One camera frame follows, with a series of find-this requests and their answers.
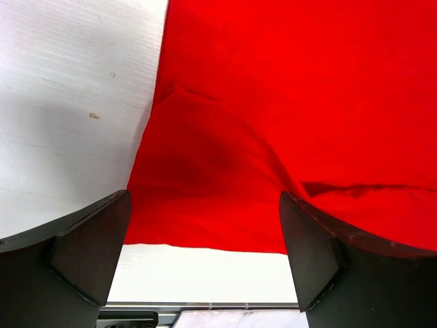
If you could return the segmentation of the red t-shirt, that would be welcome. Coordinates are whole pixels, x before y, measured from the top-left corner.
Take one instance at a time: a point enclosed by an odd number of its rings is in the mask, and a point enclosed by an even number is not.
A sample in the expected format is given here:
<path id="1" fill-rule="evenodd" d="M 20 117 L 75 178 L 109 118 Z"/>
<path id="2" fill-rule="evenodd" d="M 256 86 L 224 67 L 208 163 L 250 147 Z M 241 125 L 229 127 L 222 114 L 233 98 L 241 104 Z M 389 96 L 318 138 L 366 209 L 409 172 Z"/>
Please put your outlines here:
<path id="1" fill-rule="evenodd" d="M 279 198 L 436 248 L 435 1 L 170 1 L 128 244 L 284 253 Z"/>

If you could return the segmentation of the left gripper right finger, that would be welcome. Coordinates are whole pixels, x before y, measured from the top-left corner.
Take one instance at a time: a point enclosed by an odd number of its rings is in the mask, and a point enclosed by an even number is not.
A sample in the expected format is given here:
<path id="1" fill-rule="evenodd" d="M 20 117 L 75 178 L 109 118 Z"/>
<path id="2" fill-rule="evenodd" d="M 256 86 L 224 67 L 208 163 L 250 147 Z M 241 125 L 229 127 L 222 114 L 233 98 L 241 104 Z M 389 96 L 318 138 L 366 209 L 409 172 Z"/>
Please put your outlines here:
<path id="1" fill-rule="evenodd" d="M 284 192 L 279 216 L 310 327 L 435 327 L 436 252 L 350 225 Z"/>

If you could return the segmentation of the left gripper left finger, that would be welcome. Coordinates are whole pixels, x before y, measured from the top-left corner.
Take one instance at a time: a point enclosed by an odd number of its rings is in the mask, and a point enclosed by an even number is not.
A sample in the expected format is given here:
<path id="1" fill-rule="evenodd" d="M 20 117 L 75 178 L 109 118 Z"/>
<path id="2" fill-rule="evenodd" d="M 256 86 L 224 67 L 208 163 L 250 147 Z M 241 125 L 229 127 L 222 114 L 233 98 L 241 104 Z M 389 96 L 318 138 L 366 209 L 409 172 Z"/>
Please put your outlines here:
<path id="1" fill-rule="evenodd" d="M 1 239 L 2 327 L 94 327 L 131 215 L 117 191 L 74 213 Z"/>

